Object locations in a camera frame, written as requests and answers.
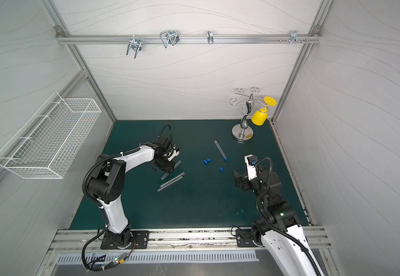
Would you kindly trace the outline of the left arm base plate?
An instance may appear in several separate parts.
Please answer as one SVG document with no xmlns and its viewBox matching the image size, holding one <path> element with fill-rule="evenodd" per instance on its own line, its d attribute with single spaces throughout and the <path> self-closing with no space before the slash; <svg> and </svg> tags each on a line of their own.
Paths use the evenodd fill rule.
<svg viewBox="0 0 400 276">
<path fill-rule="evenodd" d="M 102 250 L 146 249 L 149 231 L 126 230 L 123 233 L 107 231 L 102 239 Z"/>
</svg>

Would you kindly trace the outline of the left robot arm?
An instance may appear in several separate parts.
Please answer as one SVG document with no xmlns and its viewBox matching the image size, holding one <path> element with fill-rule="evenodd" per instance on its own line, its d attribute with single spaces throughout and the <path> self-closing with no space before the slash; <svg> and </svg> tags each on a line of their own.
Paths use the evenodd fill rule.
<svg viewBox="0 0 400 276">
<path fill-rule="evenodd" d="M 81 260 L 87 271 L 104 271 L 123 263 L 135 249 L 137 239 L 131 231 L 131 225 L 125 216 L 121 194 L 124 189 L 125 175 L 128 171 L 151 162 L 155 170 L 170 174 L 175 169 L 173 159 L 179 155 L 179 148 L 173 142 L 172 128 L 165 124 L 153 143 L 142 143 L 130 151 L 115 155 L 100 155 L 95 164 L 86 173 L 82 191 L 88 200 L 101 210 L 104 229 L 85 243 L 81 251 Z M 107 246 L 130 249 L 108 264 L 96 266 L 103 258 L 87 261 L 88 245 L 100 237 L 104 237 Z"/>
</svg>

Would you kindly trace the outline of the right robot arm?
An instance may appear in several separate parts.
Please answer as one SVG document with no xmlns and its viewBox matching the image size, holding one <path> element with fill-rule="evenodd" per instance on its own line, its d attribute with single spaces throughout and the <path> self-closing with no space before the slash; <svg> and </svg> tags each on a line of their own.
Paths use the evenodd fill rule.
<svg viewBox="0 0 400 276">
<path fill-rule="evenodd" d="M 309 246 L 302 223 L 293 207 L 283 198 L 282 184 L 273 172 L 271 158 L 244 158 L 247 172 L 233 171 L 235 185 L 256 196 L 259 219 L 249 230 L 234 227 L 237 246 L 264 247 L 285 276 L 322 276 L 323 269 Z"/>
</svg>

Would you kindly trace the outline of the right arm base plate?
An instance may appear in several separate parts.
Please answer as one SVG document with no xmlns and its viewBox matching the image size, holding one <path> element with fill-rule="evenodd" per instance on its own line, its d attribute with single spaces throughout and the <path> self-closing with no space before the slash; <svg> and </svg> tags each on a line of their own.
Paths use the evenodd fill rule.
<svg viewBox="0 0 400 276">
<path fill-rule="evenodd" d="M 246 230 L 237 227 L 231 230 L 231 234 L 236 238 L 238 248 L 264 247 L 261 234 L 254 229 Z"/>
</svg>

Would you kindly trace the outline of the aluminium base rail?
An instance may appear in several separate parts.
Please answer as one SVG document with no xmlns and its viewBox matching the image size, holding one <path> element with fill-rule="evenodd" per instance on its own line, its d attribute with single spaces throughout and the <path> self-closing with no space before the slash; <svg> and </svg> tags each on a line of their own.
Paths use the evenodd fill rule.
<svg viewBox="0 0 400 276">
<path fill-rule="evenodd" d="M 58 230 L 48 253 L 79 253 L 96 230 Z M 234 250 L 237 238 L 231 228 L 157 228 L 149 230 L 143 251 Z"/>
</svg>

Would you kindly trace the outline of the clear test tube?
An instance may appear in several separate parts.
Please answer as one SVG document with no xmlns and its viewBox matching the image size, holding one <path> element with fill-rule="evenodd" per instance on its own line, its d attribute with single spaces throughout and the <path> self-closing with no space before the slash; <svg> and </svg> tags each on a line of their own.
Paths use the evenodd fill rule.
<svg viewBox="0 0 400 276">
<path fill-rule="evenodd" d="M 170 181 L 168 181 L 167 183 L 165 183 L 164 185 L 162 185 L 161 187 L 159 187 L 158 190 L 157 190 L 157 192 L 163 191 L 164 189 L 170 187 L 171 185 L 177 183 L 178 181 L 180 181 L 180 180 L 182 180 L 182 179 L 183 179 L 183 176 L 177 177 L 177 178 L 174 178 L 174 179 L 171 179 Z"/>
<path fill-rule="evenodd" d="M 161 180 L 165 180 L 166 177 L 168 177 L 179 165 L 181 164 L 181 161 L 177 161 L 172 169 L 172 171 L 165 173 L 162 177 Z"/>
<path fill-rule="evenodd" d="M 168 185 L 182 179 L 184 177 L 184 175 L 185 175 L 185 172 L 182 172 L 179 175 L 177 175 L 176 177 L 174 177 L 174 178 L 170 179 L 169 181 L 165 182 L 164 184 L 162 184 L 160 187 L 168 186 Z"/>
<path fill-rule="evenodd" d="M 223 149 L 221 148 L 221 146 L 219 145 L 218 141 L 214 141 L 214 144 L 216 145 L 219 153 L 221 154 L 221 156 L 223 157 L 223 159 L 227 158 L 226 154 L 224 153 Z"/>
</svg>

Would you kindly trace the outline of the green table mat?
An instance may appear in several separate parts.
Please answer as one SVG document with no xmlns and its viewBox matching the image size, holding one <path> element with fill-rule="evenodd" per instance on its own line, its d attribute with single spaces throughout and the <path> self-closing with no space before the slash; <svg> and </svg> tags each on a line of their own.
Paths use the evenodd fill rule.
<svg viewBox="0 0 400 276">
<path fill-rule="evenodd" d="M 300 221 L 307 224 L 299 197 L 269 123 L 254 126 L 250 141 L 239 143 L 232 136 L 234 120 L 180 120 L 171 123 L 173 141 L 181 161 L 175 175 L 182 180 L 157 192 L 163 173 L 150 163 L 128 172 L 121 196 L 125 215 L 134 229 L 248 227 L 258 219 L 255 195 L 234 184 L 232 170 L 247 171 L 244 156 L 269 157 L 279 176 L 284 199 Z M 214 141 L 226 154 L 225 162 Z M 211 162 L 204 164 L 205 159 Z"/>
</svg>

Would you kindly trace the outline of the metal clamp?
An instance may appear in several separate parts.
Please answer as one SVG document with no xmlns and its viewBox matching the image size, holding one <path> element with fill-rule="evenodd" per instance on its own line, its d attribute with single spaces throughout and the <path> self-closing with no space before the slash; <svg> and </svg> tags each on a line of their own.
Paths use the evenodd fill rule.
<svg viewBox="0 0 400 276">
<path fill-rule="evenodd" d="M 208 45 L 212 45 L 214 43 L 214 35 L 212 31 L 207 31 L 207 43 Z"/>
<path fill-rule="evenodd" d="M 168 48 L 169 45 L 176 45 L 180 41 L 180 37 L 177 31 L 168 30 L 160 33 L 160 39 L 163 43 L 164 48 Z"/>
<path fill-rule="evenodd" d="M 288 44 L 307 44 L 309 42 L 308 39 L 301 39 L 298 37 L 298 33 L 296 31 L 292 31 L 289 38 L 287 39 L 278 39 L 280 43 L 288 43 Z"/>
<path fill-rule="evenodd" d="M 129 40 L 127 50 L 126 50 L 126 55 L 130 53 L 134 53 L 134 58 L 137 58 L 138 53 L 142 50 L 142 42 L 139 39 L 136 39 L 135 37 Z"/>
</svg>

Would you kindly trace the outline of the aluminium crossbar rail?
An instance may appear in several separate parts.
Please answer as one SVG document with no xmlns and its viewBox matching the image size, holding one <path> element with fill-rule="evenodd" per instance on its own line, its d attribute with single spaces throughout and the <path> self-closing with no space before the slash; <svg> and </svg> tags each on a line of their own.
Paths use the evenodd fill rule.
<svg viewBox="0 0 400 276">
<path fill-rule="evenodd" d="M 213 44 L 280 44 L 278 39 L 287 39 L 290 33 L 286 34 L 213 34 Z M 132 38 L 141 40 L 143 45 L 162 45 L 160 35 L 69 35 L 57 37 L 56 40 L 62 45 L 92 45 L 92 44 L 116 44 L 127 45 Z M 180 34 L 178 45 L 208 45 L 207 34 Z M 320 43 L 322 36 L 298 34 L 301 39 L 308 39 L 308 44 Z"/>
</svg>

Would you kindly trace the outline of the chrome cup holder stand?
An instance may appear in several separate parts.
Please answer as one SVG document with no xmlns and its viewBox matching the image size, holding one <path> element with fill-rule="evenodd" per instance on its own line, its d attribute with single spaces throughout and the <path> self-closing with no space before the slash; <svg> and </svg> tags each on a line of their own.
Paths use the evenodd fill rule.
<svg viewBox="0 0 400 276">
<path fill-rule="evenodd" d="M 245 96 L 246 99 L 239 100 L 237 97 L 233 97 L 229 100 L 229 103 L 233 106 L 237 105 L 241 101 L 245 103 L 245 106 L 241 109 L 241 114 L 243 115 L 240 123 L 232 128 L 233 137 L 240 143 L 247 142 L 253 137 L 253 129 L 248 125 L 247 117 L 253 112 L 256 103 L 259 103 L 263 108 L 268 105 L 265 102 L 261 102 L 262 98 L 259 95 L 260 89 L 258 87 L 250 88 L 250 92 L 246 92 L 242 88 L 237 88 L 234 91 L 235 95 Z"/>
</svg>

